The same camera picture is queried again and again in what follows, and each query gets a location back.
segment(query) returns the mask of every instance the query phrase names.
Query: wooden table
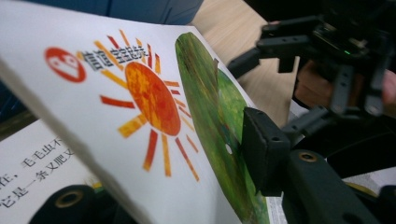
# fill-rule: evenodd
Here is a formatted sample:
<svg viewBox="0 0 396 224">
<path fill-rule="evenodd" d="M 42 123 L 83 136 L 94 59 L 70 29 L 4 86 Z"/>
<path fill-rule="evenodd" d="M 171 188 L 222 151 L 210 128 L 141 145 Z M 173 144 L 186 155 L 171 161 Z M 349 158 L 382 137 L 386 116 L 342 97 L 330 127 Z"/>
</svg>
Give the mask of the wooden table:
<svg viewBox="0 0 396 224">
<path fill-rule="evenodd" d="M 243 0 L 205 0 L 192 21 L 225 64 L 255 46 L 264 24 L 266 21 Z M 260 66 L 238 82 L 260 110 L 283 126 L 295 72 L 279 74 L 277 65 L 278 59 L 261 60 Z"/>
</svg>

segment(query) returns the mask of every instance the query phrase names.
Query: sun illustration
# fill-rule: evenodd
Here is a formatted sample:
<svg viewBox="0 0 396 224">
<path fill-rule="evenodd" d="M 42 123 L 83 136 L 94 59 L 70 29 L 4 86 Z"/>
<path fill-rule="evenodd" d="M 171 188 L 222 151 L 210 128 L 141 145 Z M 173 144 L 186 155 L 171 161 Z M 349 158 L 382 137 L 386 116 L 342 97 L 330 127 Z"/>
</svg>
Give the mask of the sun illustration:
<svg viewBox="0 0 396 224">
<path fill-rule="evenodd" d="M 131 47 L 122 30 L 120 30 L 120 35 L 125 45 Z M 112 36 L 108 36 L 108 39 L 112 44 L 112 48 L 120 48 L 120 45 Z M 177 81 L 162 80 L 160 78 L 160 56 L 154 54 L 154 57 L 152 57 L 151 46 L 148 44 L 147 53 L 139 53 L 137 59 L 125 63 L 126 65 L 124 66 L 124 64 L 120 63 L 120 59 L 117 59 L 101 42 L 95 41 L 94 44 L 123 72 L 124 78 L 117 76 L 106 68 L 100 72 L 126 89 L 132 97 L 132 101 L 123 101 L 101 95 L 102 103 L 105 105 L 125 107 L 127 109 L 139 109 L 141 112 L 136 117 L 123 123 L 118 128 L 119 133 L 124 138 L 127 138 L 136 133 L 144 125 L 151 126 L 143 168 L 149 172 L 156 153 L 157 143 L 158 141 L 162 141 L 164 172 L 166 176 L 171 176 L 170 147 L 168 141 L 175 141 L 179 152 L 188 164 L 194 178 L 196 181 L 199 181 L 199 176 L 186 153 L 185 147 L 180 141 L 182 123 L 195 132 L 190 121 L 191 114 L 188 112 L 186 104 L 182 100 L 177 99 L 180 96 L 178 90 L 180 84 Z M 136 39 L 136 44 L 139 48 L 142 48 L 142 42 L 139 39 Z M 198 153 L 198 148 L 191 138 L 187 134 L 185 137 L 195 153 Z"/>
</svg>

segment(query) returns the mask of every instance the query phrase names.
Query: red circular logo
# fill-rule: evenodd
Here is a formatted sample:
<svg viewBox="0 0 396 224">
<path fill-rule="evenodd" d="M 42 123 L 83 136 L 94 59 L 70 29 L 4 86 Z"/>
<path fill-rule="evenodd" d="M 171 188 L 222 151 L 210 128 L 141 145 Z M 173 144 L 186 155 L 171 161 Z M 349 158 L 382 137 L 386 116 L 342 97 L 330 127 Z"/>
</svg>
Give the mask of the red circular logo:
<svg viewBox="0 0 396 224">
<path fill-rule="evenodd" d="M 71 53 L 59 48 L 49 48 L 45 53 L 49 67 L 59 76 L 71 82 L 84 81 L 84 67 Z"/>
</svg>

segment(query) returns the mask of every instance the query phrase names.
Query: hand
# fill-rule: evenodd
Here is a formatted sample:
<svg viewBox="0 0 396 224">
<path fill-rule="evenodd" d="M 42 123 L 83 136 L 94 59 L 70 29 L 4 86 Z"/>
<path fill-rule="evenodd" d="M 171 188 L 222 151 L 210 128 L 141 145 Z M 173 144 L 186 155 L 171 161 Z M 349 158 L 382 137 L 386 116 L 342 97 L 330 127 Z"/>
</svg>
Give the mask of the hand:
<svg viewBox="0 0 396 224">
<path fill-rule="evenodd" d="M 298 73 L 299 82 L 294 96 L 309 107 L 328 107 L 332 98 L 333 84 L 318 74 L 318 66 L 309 61 Z M 363 86 L 364 77 L 355 76 L 349 105 L 356 105 Z M 386 115 L 396 117 L 396 75 L 387 70 L 384 75 L 382 101 Z"/>
</svg>

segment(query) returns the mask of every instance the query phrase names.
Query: book page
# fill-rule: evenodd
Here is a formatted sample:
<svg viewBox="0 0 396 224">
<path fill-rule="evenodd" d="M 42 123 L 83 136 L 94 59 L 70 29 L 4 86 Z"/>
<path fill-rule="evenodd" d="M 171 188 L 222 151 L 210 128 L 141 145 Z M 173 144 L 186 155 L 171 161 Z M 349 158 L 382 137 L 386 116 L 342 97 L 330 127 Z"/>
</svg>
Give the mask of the book page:
<svg viewBox="0 0 396 224">
<path fill-rule="evenodd" d="M 0 78 L 136 221 L 269 222 L 238 151 L 254 104 L 194 27 L 15 1 L 0 15 Z"/>
<path fill-rule="evenodd" d="M 1 223 L 28 223 L 50 195 L 97 178 L 38 120 L 0 142 Z"/>
</svg>

